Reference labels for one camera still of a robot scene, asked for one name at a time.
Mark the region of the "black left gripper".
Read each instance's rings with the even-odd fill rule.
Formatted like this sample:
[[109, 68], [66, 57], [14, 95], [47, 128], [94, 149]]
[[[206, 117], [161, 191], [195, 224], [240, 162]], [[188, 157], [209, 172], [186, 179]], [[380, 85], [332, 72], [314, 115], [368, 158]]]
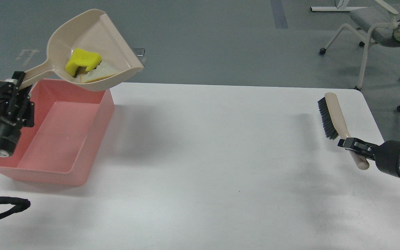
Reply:
[[15, 71], [12, 78], [0, 81], [0, 156], [13, 155], [21, 129], [34, 127], [35, 103], [31, 101], [32, 85], [21, 89], [26, 73]]

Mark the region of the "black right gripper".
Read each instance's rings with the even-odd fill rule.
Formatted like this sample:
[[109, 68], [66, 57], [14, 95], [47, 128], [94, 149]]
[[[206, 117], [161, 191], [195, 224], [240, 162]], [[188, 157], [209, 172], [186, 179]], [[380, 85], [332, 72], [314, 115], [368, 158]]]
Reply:
[[400, 178], [400, 141], [390, 140], [377, 145], [359, 138], [348, 137], [340, 139], [338, 147], [365, 159], [374, 160], [381, 172]]

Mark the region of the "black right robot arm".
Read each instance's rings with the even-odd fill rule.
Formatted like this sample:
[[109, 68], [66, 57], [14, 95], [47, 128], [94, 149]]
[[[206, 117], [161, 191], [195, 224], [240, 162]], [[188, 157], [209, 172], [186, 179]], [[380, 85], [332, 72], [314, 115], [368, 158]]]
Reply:
[[332, 140], [340, 136], [338, 146], [350, 152], [359, 169], [367, 170], [368, 160], [373, 160], [379, 171], [400, 178], [400, 141], [389, 140], [377, 145], [350, 137], [343, 115], [335, 124], [330, 121], [325, 125], [324, 133]]

